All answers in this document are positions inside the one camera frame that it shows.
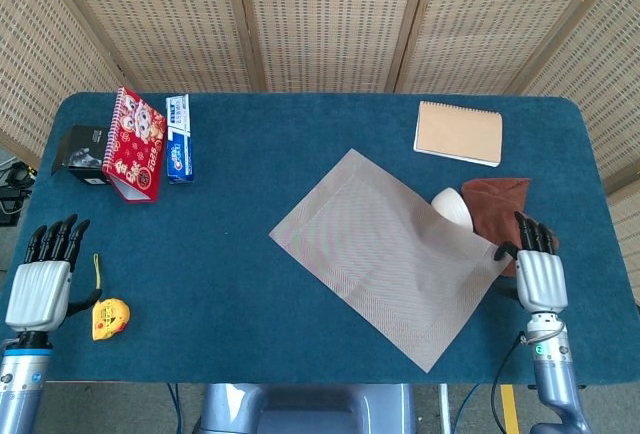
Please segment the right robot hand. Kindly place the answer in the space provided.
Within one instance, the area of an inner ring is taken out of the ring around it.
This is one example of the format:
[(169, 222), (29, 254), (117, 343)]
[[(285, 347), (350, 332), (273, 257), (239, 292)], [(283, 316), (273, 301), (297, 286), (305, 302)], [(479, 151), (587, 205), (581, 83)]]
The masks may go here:
[(529, 313), (561, 313), (568, 306), (564, 268), (557, 255), (556, 239), (544, 224), (514, 212), (521, 246), (502, 242), (494, 254), (500, 261), (506, 255), (514, 261), (517, 298)]

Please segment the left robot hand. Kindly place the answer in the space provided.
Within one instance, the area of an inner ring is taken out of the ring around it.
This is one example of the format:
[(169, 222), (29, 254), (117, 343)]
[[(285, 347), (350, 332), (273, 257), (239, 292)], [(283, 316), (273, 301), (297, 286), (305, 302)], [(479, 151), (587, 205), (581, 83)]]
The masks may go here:
[(70, 300), (71, 285), (88, 219), (73, 214), (39, 226), (27, 244), (10, 290), (5, 322), (15, 332), (52, 332), (65, 319), (90, 309), (102, 295), (99, 258), (94, 258), (96, 287), (81, 301)]

